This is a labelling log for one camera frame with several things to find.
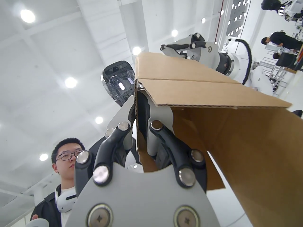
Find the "black hair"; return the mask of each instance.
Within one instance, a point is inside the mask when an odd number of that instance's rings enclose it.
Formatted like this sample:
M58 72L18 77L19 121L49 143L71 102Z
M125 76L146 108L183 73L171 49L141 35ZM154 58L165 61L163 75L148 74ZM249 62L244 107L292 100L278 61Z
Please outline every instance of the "black hair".
M274 53L274 54L272 55L272 57L273 57L275 60L277 60L277 59L279 59L280 55L279 55L278 53Z
M67 138L67 139L64 139L62 141L60 141L54 148L54 150L52 151L52 164L55 164L56 163L56 157L57 157L57 154L58 154L58 150L60 147L66 145L66 144L70 144L70 143L76 143L78 144L82 150L85 150L85 147L84 145L81 143L81 141L77 138Z
M261 43L262 43L263 45L267 45L266 40L267 40L267 37L264 37L264 38L261 40Z

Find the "glasses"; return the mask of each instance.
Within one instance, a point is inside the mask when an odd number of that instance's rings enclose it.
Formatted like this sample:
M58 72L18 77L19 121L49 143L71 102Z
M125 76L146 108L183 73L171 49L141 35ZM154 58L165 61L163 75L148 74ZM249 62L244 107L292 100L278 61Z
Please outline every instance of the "glasses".
M78 154L79 154L80 152L82 152L82 151L83 151L83 150L78 150L78 151L73 152L73 153L62 153L62 154L59 155L59 157L57 158L56 161L58 161L58 159L60 159L60 158L61 158L63 161L70 160L71 157L72 157L73 155L74 155L75 157L77 157Z

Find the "white controller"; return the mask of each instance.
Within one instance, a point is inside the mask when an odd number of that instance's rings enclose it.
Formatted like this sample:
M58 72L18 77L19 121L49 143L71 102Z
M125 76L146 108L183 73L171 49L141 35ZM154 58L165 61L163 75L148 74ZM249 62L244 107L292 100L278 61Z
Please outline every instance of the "white controller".
M25 227L49 227L49 222L43 218L31 220Z

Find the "white pillar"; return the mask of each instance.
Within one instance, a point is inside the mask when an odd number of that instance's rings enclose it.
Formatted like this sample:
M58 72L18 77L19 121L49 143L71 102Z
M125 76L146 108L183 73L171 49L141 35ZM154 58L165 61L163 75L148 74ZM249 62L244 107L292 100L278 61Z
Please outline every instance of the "white pillar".
M37 186L34 190L35 206L44 200L42 189L42 186Z

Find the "silver rivet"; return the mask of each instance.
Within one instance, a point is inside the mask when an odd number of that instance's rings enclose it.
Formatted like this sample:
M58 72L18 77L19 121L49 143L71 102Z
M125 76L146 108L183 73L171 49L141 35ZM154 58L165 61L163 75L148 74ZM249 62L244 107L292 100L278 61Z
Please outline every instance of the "silver rivet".
M76 161L79 164L85 164L89 159L89 152L88 151L82 151L78 154Z
M129 128L129 124L126 121L120 122L118 124L118 129L121 131L126 131Z
M110 227L113 222L113 214L109 206L100 204L95 206L89 213L89 227Z
M192 150L191 152L192 159L197 163L201 163L204 160L204 156L199 150Z
M152 129L159 131L163 127L163 124L159 120L154 120L153 122L151 122L151 127Z
M175 227L198 227L199 217L190 206L181 206L174 213Z
M113 130L114 130L113 128L107 129L105 132L105 137L108 138L112 134Z
M194 172L189 168L183 168L179 171L179 178L181 182L186 186L193 186L196 182L196 176Z
M93 179L98 184L103 184L109 177L109 170L107 166L98 166L93 172Z

